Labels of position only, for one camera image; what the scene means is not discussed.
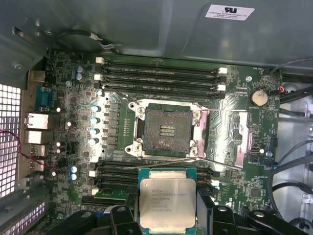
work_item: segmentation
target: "cable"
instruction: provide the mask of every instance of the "cable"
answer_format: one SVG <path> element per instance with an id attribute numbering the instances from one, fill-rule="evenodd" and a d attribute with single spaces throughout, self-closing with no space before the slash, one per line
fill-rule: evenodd
<path id="1" fill-rule="evenodd" d="M 272 190 L 274 192 L 274 191 L 276 191 L 280 188 L 284 188 L 284 187 L 297 187 L 297 188 L 301 189 L 303 192 L 313 195 L 313 190 L 311 189 L 311 187 L 306 185 L 305 183 L 301 183 L 301 182 L 298 182 L 298 183 L 295 183 L 295 182 L 280 183 L 280 184 L 273 186 Z"/>
<path id="2" fill-rule="evenodd" d="M 285 62 L 283 64 L 280 64 L 278 66 L 276 66 L 274 69 L 272 69 L 269 73 L 269 78 L 272 80 L 272 82 L 279 88 L 280 84 L 278 83 L 278 81 L 273 77 L 273 74 L 281 69 L 284 66 L 288 66 L 288 65 L 292 65 L 292 64 L 296 64 L 296 63 L 300 63 L 300 62 L 305 62 L 305 61 L 313 61 L 313 57 L 309 57 L 309 58 L 302 58 L 302 59 L 297 59 L 297 60 L 291 60 L 288 62 Z"/>
<path id="3" fill-rule="evenodd" d="M 139 104 L 138 101 L 136 101 L 136 100 L 134 100 L 134 99 L 132 99 L 132 98 L 130 98 L 130 97 L 128 97 L 128 96 L 122 94 L 121 92 L 119 92 L 118 90 L 116 90 L 116 89 L 114 89 L 114 88 L 103 87 L 103 89 L 104 89 L 104 90 L 108 90 L 108 91 L 114 91 L 114 92 L 117 93 L 119 96 L 124 97 L 125 99 L 128 99 L 128 100 L 130 100 L 130 101 L 132 101 L 132 102 L 135 102 L 136 104 Z"/>
<path id="4" fill-rule="evenodd" d="M 268 183 L 267 183 L 268 197 L 269 197 L 269 201 L 271 203 L 272 208 L 274 209 L 274 211 L 276 211 L 277 216 L 279 218 L 283 218 L 283 217 L 282 217 L 281 213 L 279 212 L 278 207 L 277 207 L 277 205 L 275 203 L 275 200 L 274 200 L 273 189 L 272 189 L 274 175 L 279 173 L 279 172 L 282 172 L 284 170 L 288 170 L 290 168 L 296 167 L 298 165 L 306 164 L 306 163 L 309 163 L 309 162 L 312 162 L 312 161 L 313 161 L 313 154 L 310 154 L 308 156 L 304 156 L 304 157 L 298 158 L 296 160 L 293 160 L 291 162 L 288 162 L 286 164 L 283 164 L 280 167 L 272 170 L 269 173 L 269 175 L 268 175 Z"/>
<path id="5" fill-rule="evenodd" d="M 292 93 L 282 94 L 280 97 L 280 104 L 290 103 L 292 101 L 305 98 L 309 95 L 313 95 L 313 86 L 303 88 Z"/>
<path id="6" fill-rule="evenodd" d="M 301 148 L 302 146 L 305 146 L 309 143 L 313 143 L 313 140 L 307 140 L 307 141 L 302 141 L 298 144 L 296 144 L 294 147 L 291 148 L 279 161 L 278 164 L 281 164 L 291 153 L 293 153 L 295 150 L 298 148 Z"/>
<path id="7" fill-rule="evenodd" d="M 279 113 L 286 114 L 292 117 L 298 117 L 298 118 L 302 118 L 302 117 L 304 118 L 306 115 L 306 113 L 304 112 L 290 111 L 290 110 L 282 109 L 282 108 L 279 109 Z"/>
<path id="8" fill-rule="evenodd" d="M 91 33 L 91 32 L 85 31 L 85 30 L 81 30 L 81 29 L 68 29 L 68 30 L 62 31 L 61 33 L 57 34 L 53 38 L 53 41 L 59 47 L 65 49 L 65 50 L 68 50 L 68 47 L 60 42 L 60 39 L 65 37 L 65 36 L 70 36 L 70 35 L 82 35 L 82 36 L 89 37 L 89 38 L 97 41 L 102 49 L 110 50 L 114 54 L 119 54 L 119 52 L 115 49 L 115 45 L 112 44 L 111 42 L 109 42 L 108 40 L 100 38 L 100 37 L 98 37 L 98 35 L 96 35 L 94 33 Z"/>
<path id="9" fill-rule="evenodd" d="M 275 174 L 282 172 L 284 170 L 288 170 L 288 169 L 294 168 L 296 166 L 303 165 L 303 164 L 310 163 L 310 162 L 313 162 L 313 154 L 312 153 L 307 155 L 307 156 L 292 160 L 286 164 L 279 166 L 278 168 L 276 168 L 272 171 L 272 174 L 275 175 Z"/>
<path id="10" fill-rule="evenodd" d="M 303 226 L 303 228 L 301 229 L 304 229 L 304 228 L 309 229 L 309 227 L 306 225 L 306 223 L 308 223 L 311 229 L 313 229 L 313 223 L 305 218 L 298 217 L 298 218 L 291 220 L 289 223 L 293 226 L 297 226 L 297 225 L 300 226 L 300 223 L 304 223 L 305 226 Z"/>
<path id="11" fill-rule="evenodd" d="M 48 167 L 48 168 L 57 168 L 56 166 L 50 166 L 50 165 L 47 165 L 47 164 L 45 164 L 45 163 L 39 162 L 39 161 L 37 161 L 34 157 L 28 156 L 28 155 L 24 154 L 24 153 L 22 152 L 22 150 L 21 150 L 21 140 L 20 140 L 20 138 L 19 138 L 15 133 L 13 133 L 13 132 L 11 132 L 11 131 L 2 130 L 2 131 L 0 131 L 0 134 L 10 134 L 10 135 L 12 135 L 12 136 L 14 137 L 14 139 L 18 142 L 18 146 L 17 146 L 18 153 L 19 153 L 20 155 L 22 155 L 23 157 L 29 159 L 29 160 L 32 161 L 32 162 L 36 162 L 37 164 L 43 165 L 43 166 Z"/>

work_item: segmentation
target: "screw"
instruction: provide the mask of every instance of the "screw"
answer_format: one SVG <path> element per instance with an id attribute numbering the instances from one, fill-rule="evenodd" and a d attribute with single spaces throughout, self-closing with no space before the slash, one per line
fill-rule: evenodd
<path id="1" fill-rule="evenodd" d="M 144 109 L 143 107 L 139 107 L 139 108 L 138 108 L 138 112 L 139 112 L 140 114 L 143 114 L 143 113 L 145 112 L 145 109 Z"/>
<path id="2" fill-rule="evenodd" d="M 251 82 L 251 81 L 252 81 L 252 77 L 251 77 L 251 76 L 247 76 L 247 77 L 246 77 L 246 81 L 247 81 L 247 82 Z"/>
<path id="3" fill-rule="evenodd" d="M 49 30 L 45 30 L 44 33 L 49 36 L 52 34 Z"/>
<path id="4" fill-rule="evenodd" d="M 35 21 L 35 26 L 37 26 L 37 27 L 40 26 L 39 20 L 36 20 L 36 21 Z"/>
<path id="5" fill-rule="evenodd" d="M 267 151 L 265 155 L 270 158 L 273 156 L 273 153 L 271 151 Z"/>
<path id="6" fill-rule="evenodd" d="M 195 117 L 195 118 L 200 117 L 200 112 L 199 112 L 199 111 L 195 111 L 195 112 L 194 112 L 194 117 Z"/>
<path id="7" fill-rule="evenodd" d="M 305 194 L 303 194 L 303 199 L 308 200 L 309 198 L 310 198 L 310 196 L 309 196 L 309 195 L 307 195 L 306 193 L 305 193 Z"/>
<path id="8" fill-rule="evenodd" d="M 219 211 L 221 211 L 221 212 L 227 211 L 226 207 L 218 207 L 217 209 L 218 209 Z"/>
<path id="9" fill-rule="evenodd" d="M 126 210 L 125 207 L 120 207 L 120 208 L 117 209 L 118 212 L 123 212 L 124 210 Z"/>
<path id="10" fill-rule="evenodd" d="M 90 212 L 86 212 L 86 213 L 83 213 L 82 218 L 87 218 L 89 216 L 91 216 L 91 213 Z"/>
<path id="11" fill-rule="evenodd" d="M 13 68 L 14 68 L 15 70 L 21 70 L 21 69 L 23 68 L 23 65 L 22 65 L 21 63 L 16 63 L 16 64 L 13 66 Z"/>
<path id="12" fill-rule="evenodd" d="M 262 218 L 262 217 L 265 216 L 262 212 L 258 212 L 258 211 L 256 211 L 256 212 L 254 213 L 254 215 L 255 215 L 256 217 L 260 217 L 260 218 Z"/>

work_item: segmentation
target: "microchip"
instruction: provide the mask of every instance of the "microchip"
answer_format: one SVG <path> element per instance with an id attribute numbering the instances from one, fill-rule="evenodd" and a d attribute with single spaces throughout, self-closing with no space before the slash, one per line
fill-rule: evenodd
<path id="1" fill-rule="evenodd" d="M 63 62 L 57 62 L 57 67 L 63 67 L 64 63 Z"/>
<path id="2" fill-rule="evenodd" d="M 117 129 L 116 128 L 109 128 L 108 129 L 108 133 L 109 134 L 116 134 L 117 133 Z"/>
<path id="3" fill-rule="evenodd" d="M 89 157 L 89 152 L 83 152 L 83 157 L 84 157 L 84 158 Z"/>
<path id="4" fill-rule="evenodd" d="M 260 198 L 261 197 L 261 190 L 259 188 L 252 188 L 250 191 L 250 197 Z"/>
<path id="5" fill-rule="evenodd" d="M 82 115 L 82 120 L 88 121 L 88 116 L 87 115 Z"/>
<path id="6" fill-rule="evenodd" d="M 76 103 L 76 101 L 77 101 L 77 97 L 72 97 L 71 99 L 69 99 L 69 101 L 71 102 L 71 103 Z"/>
<path id="7" fill-rule="evenodd" d="M 101 66 L 100 66 L 100 65 L 96 65 L 96 66 L 94 67 L 94 71 L 95 71 L 95 72 L 101 72 Z"/>
<path id="8" fill-rule="evenodd" d="M 64 92 L 58 92 L 58 97 L 59 97 L 59 98 L 63 98 L 63 97 L 64 97 L 64 95 L 65 95 L 65 93 L 64 93 Z"/>
<path id="9" fill-rule="evenodd" d="M 119 116 L 119 113 L 117 112 L 109 112 L 109 117 L 116 118 L 118 116 Z"/>
<path id="10" fill-rule="evenodd" d="M 116 137 L 115 136 L 109 136 L 108 137 L 108 143 L 115 143 L 116 142 Z"/>
<path id="11" fill-rule="evenodd" d="M 119 104 L 118 103 L 111 103 L 110 109 L 119 109 Z"/>
<path id="12" fill-rule="evenodd" d="M 107 145 L 107 150 L 115 150 L 116 146 L 114 144 L 108 144 Z"/>
<path id="13" fill-rule="evenodd" d="M 102 192 L 104 195 L 111 195 L 113 193 L 113 189 L 112 188 L 105 188 Z"/>
<path id="14" fill-rule="evenodd" d="M 117 126 L 118 125 L 118 120 L 109 120 L 108 123 L 110 126 Z"/>

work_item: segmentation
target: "sticker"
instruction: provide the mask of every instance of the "sticker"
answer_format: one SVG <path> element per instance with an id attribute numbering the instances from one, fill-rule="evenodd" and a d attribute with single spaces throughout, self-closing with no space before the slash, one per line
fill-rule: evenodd
<path id="1" fill-rule="evenodd" d="M 211 5 L 205 17 L 235 21 L 245 21 L 253 11 L 254 8 Z"/>

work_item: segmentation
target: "pcie slot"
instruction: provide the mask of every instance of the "pcie slot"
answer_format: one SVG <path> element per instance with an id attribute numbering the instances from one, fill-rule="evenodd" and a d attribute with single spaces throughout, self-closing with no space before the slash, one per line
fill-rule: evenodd
<path id="1" fill-rule="evenodd" d="M 84 206 L 113 206 L 120 205 L 121 200 L 105 199 L 105 198 L 94 198 L 91 196 L 83 196 L 82 205 Z"/>

